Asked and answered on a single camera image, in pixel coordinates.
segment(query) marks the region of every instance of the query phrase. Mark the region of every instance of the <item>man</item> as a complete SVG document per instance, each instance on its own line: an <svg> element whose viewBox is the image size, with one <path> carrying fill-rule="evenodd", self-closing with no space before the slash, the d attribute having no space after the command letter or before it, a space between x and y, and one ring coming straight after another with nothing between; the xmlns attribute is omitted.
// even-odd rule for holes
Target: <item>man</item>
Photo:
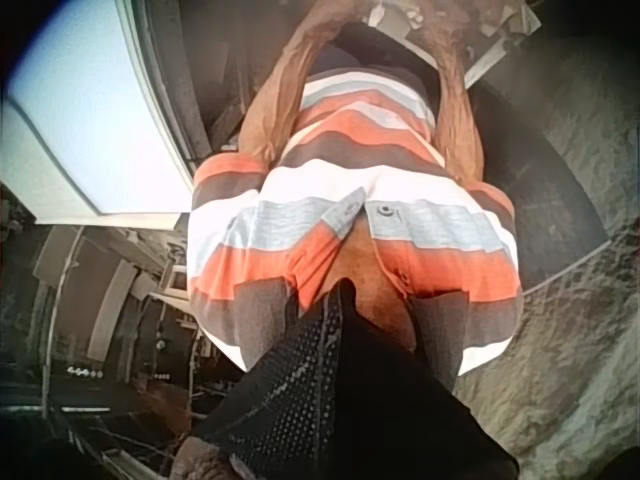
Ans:
<svg viewBox="0 0 640 480"><path fill-rule="evenodd" d="M327 47L362 13L317 0L239 152L196 174L191 303L248 373L183 443L173 479L517 477L450 393L504 351L521 296L513 206L481 181L462 15L447 7L424 31L434 125L408 72L354 68Z"/></svg>
<svg viewBox="0 0 640 480"><path fill-rule="evenodd" d="M355 0L318 0L249 108L238 153L196 173L191 304L245 371L343 278L359 315L449 390L515 331L513 206L482 182L457 55L463 19L448 9L447 21L430 21L441 16L420 5L441 81L435 125L418 87L398 76L307 78L341 27L365 13Z"/></svg>

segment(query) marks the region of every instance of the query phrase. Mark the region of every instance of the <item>shirt button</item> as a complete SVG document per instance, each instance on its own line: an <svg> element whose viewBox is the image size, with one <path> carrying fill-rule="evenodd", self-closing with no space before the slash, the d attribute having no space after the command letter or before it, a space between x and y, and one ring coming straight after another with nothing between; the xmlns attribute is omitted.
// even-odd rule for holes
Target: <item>shirt button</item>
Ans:
<svg viewBox="0 0 640 480"><path fill-rule="evenodd" d="M395 210L385 205L384 207L378 207L378 213L383 217L392 217Z"/></svg>

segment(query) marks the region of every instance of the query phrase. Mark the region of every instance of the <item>hairy arm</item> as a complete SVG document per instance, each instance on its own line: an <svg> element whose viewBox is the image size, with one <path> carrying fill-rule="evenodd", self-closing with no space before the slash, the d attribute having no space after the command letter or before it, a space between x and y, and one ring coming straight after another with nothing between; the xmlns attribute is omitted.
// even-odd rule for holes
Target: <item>hairy arm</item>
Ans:
<svg viewBox="0 0 640 480"><path fill-rule="evenodd" d="M436 148L459 183L482 180L484 153L464 86L464 68L457 56L438 63L440 111L434 135Z"/></svg>
<svg viewBox="0 0 640 480"><path fill-rule="evenodd" d="M456 2L422 0L425 23L423 41L438 64L440 111L434 135L436 148L444 156L447 170L464 184L482 180L484 153L464 85L462 32L469 15Z"/></svg>
<svg viewBox="0 0 640 480"><path fill-rule="evenodd" d="M358 13L358 0L315 3L249 107L240 129L240 153L268 165L278 160L291 136L305 81L318 53Z"/></svg>

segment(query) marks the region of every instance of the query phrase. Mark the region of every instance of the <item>floor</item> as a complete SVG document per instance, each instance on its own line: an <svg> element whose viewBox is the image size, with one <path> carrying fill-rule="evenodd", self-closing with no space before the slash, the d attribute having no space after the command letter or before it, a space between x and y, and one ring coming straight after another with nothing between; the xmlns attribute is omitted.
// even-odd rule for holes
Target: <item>floor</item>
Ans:
<svg viewBox="0 0 640 480"><path fill-rule="evenodd" d="M530 295L507 352L457 385L524 479L593 478L639 441L634 53L541 32L487 77L565 158L612 240Z"/></svg>

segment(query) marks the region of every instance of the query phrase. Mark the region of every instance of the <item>striped shirt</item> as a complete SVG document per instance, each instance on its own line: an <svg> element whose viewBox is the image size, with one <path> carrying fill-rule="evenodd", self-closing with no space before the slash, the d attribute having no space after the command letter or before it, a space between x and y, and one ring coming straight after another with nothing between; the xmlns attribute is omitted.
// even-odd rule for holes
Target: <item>striped shirt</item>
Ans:
<svg viewBox="0 0 640 480"><path fill-rule="evenodd" d="M244 370L312 304L361 211L380 266L445 369L500 355L521 309L514 211L498 189L460 187L431 145L433 114L405 84L326 72L304 89L270 171L238 153L195 176L187 273L203 331Z"/></svg>

